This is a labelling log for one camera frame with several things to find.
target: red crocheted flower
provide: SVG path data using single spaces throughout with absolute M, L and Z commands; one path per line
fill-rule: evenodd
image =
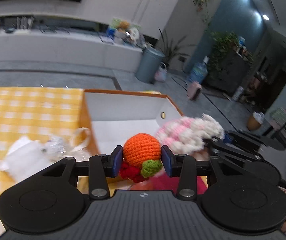
M 133 182 L 138 183 L 144 180 L 148 180 L 148 178 L 144 178 L 141 175 L 141 170 L 137 167 L 128 165 L 125 161 L 123 161 L 120 169 L 120 175 L 123 179 L 131 179 Z

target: electrical outlet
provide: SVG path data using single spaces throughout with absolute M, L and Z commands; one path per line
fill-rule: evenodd
M 180 57 L 179 57 L 179 61 L 185 62 L 185 61 L 186 61 L 186 57 L 180 56 Z

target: green crocheted leaf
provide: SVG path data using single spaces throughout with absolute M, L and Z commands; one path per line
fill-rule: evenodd
M 161 161 L 147 160 L 142 163 L 141 174 L 144 178 L 152 177 L 162 169 Z

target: black cabinet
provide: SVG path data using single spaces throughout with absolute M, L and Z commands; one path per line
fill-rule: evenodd
M 250 65 L 235 51 L 231 51 L 221 62 L 220 67 L 222 71 L 218 76 L 211 78 L 208 75 L 205 82 L 209 86 L 223 90 L 229 96 L 232 96 L 241 85 L 243 78 L 250 69 Z

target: orange crocheted ball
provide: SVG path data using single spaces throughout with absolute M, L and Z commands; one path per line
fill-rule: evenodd
M 123 146 L 123 158 L 128 165 L 141 169 L 144 161 L 160 160 L 160 143 L 152 135 L 146 133 L 134 135 Z

